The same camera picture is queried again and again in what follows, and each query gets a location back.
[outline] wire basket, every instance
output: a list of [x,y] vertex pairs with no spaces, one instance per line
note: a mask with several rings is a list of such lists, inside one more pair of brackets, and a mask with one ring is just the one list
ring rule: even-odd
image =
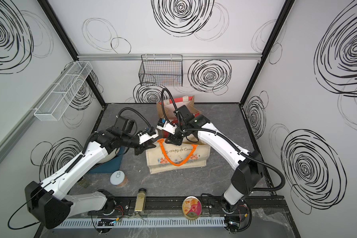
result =
[[34,112],[41,121],[58,121],[90,74],[89,61],[76,61]]
[[140,85],[182,86],[182,55],[142,55]]

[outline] white wire basket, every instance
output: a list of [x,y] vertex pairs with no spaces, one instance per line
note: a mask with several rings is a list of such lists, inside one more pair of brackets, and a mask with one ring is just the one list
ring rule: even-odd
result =
[[41,121],[58,121],[90,74],[89,61],[76,61],[34,112]]

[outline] orange bag handle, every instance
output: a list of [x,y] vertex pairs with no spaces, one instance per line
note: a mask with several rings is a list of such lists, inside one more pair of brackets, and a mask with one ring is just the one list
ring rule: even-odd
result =
[[173,164],[174,166],[181,166],[181,165],[185,164],[189,160],[189,158],[193,155],[193,153],[195,152],[195,150],[197,148],[197,145],[192,144],[191,146],[193,146],[193,150],[189,153],[189,155],[183,161],[181,161],[179,164],[176,164],[168,158],[168,155],[165,152],[164,146],[162,144],[164,142],[164,139],[163,138],[159,139],[159,140],[157,140],[157,142],[159,142],[159,144],[160,144],[160,148],[161,148],[161,151],[162,151],[162,154],[164,155],[164,157],[169,161],[169,163]]

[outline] jar lid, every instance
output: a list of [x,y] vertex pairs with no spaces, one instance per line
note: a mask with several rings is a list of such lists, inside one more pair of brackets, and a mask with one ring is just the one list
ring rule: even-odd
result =
[[115,171],[111,177],[109,178],[109,181],[113,184],[113,185],[119,185],[120,183],[123,182],[124,180],[124,172],[123,171]]

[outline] canvas tote bag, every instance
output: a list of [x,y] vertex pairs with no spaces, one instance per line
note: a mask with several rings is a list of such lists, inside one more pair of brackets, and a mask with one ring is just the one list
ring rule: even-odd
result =
[[[188,136],[188,139],[197,141],[193,135]],[[189,140],[184,138],[181,145],[167,144],[164,139],[157,140],[154,143],[155,148],[145,151],[150,173],[206,166],[206,160],[210,155],[210,145],[201,140],[196,143]]]

